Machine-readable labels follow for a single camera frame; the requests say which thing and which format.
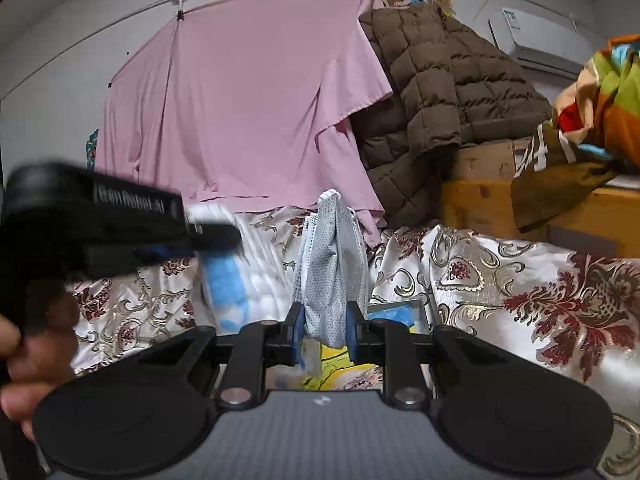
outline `human hand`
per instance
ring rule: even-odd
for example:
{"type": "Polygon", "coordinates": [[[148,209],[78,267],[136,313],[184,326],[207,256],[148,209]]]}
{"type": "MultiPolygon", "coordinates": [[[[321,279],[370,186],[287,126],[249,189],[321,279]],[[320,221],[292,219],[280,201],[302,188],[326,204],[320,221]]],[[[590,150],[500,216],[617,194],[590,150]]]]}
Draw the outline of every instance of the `human hand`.
{"type": "Polygon", "coordinates": [[[34,440],[33,410],[51,390],[75,377],[69,365],[78,348],[74,326],[79,311],[73,295],[59,283],[30,285],[28,303],[29,297],[44,304],[42,330],[21,339],[18,327],[0,316],[0,359],[6,359],[12,379],[0,389],[0,406],[34,440]]]}

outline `pink cloth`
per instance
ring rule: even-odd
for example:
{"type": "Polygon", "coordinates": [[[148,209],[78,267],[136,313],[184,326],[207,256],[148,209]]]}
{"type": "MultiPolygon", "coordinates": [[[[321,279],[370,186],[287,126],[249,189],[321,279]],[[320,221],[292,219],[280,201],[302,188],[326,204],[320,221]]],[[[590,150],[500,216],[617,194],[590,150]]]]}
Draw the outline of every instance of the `pink cloth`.
{"type": "Polygon", "coordinates": [[[358,24],[379,2],[222,0],[172,20],[112,80],[96,169],[235,212],[334,188],[376,242],[347,117],[391,94],[358,24]]]}

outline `teal patterned fabric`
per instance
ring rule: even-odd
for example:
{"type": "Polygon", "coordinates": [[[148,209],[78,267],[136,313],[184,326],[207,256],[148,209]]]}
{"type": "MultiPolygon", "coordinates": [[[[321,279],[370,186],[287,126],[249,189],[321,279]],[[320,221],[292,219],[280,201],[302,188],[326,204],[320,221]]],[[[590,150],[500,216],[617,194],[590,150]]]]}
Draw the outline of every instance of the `teal patterned fabric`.
{"type": "Polygon", "coordinates": [[[90,171],[95,167],[95,148],[98,145],[98,130],[95,130],[86,142],[86,168],[90,171]]]}

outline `gray face mask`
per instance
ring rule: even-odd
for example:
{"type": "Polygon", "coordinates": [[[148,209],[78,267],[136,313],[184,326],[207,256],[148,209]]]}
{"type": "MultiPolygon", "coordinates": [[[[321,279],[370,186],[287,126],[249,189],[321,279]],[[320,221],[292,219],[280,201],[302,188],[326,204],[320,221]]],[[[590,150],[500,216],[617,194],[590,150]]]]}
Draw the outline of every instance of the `gray face mask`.
{"type": "Polygon", "coordinates": [[[367,257],[355,212],[331,189],[305,220],[296,263],[294,300],[305,307],[306,333],[331,348],[345,345],[345,312],[356,301],[366,312],[367,257]]]}

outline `red fabric patch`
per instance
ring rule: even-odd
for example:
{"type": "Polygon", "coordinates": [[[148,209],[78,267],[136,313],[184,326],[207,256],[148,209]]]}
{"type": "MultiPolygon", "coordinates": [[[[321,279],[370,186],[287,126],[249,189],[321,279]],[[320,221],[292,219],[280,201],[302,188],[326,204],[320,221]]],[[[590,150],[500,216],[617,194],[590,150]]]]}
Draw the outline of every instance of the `red fabric patch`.
{"type": "Polygon", "coordinates": [[[562,110],[562,113],[558,116],[558,127],[563,132],[579,130],[583,126],[584,125],[580,118],[580,111],[578,110],[578,105],[576,103],[573,103],[562,110]]]}

